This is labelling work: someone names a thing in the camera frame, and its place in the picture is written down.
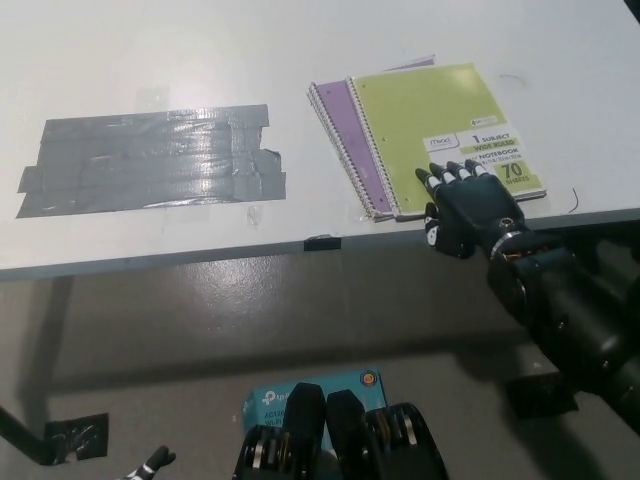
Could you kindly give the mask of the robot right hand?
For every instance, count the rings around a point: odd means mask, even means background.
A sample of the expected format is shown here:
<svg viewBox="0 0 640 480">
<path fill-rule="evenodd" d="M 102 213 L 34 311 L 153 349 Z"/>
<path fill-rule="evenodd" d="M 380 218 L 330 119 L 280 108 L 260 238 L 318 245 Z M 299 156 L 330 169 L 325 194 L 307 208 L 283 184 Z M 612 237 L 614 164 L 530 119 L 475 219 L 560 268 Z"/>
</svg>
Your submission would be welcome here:
<svg viewBox="0 0 640 480">
<path fill-rule="evenodd" d="M 434 250 L 467 259 L 481 248 L 490 257 L 506 239 L 526 230 L 515 199 L 479 162 L 432 163 L 415 174 L 431 198 L 424 224 Z"/>
</svg>

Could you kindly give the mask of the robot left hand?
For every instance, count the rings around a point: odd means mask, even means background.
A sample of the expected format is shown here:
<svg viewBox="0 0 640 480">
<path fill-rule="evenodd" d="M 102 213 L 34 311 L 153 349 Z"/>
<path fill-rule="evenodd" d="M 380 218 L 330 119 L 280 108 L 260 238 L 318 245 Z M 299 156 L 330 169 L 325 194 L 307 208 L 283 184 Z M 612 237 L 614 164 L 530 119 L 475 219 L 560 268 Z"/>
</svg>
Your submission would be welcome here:
<svg viewBox="0 0 640 480">
<path fill-rule="evenodd" d="M 176 459 L 176 454 L 166 446 L 160 446 L 154 453 L 133 472 L 120 480 L 153 480 L 157 472 Z"/>
</svg>

